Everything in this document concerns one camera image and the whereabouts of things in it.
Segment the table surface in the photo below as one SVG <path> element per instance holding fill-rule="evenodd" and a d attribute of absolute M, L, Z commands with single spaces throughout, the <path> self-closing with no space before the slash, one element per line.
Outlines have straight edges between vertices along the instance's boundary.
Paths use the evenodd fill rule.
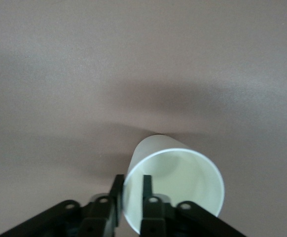
<path fill-rule="evenodd" d="M 0 233 L 156 133 L 217 165 L 222 220 L 287 236 L 287 1 L 0 0 Z"/>

